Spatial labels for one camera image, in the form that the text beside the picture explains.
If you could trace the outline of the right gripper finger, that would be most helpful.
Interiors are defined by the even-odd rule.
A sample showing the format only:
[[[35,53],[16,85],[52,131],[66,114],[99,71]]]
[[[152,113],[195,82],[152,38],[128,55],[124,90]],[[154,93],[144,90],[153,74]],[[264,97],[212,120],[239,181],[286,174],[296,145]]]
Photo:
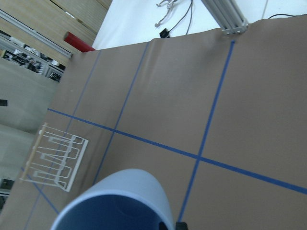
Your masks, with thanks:
[[[186,222],[176,222],[176,230],[188,230]]]

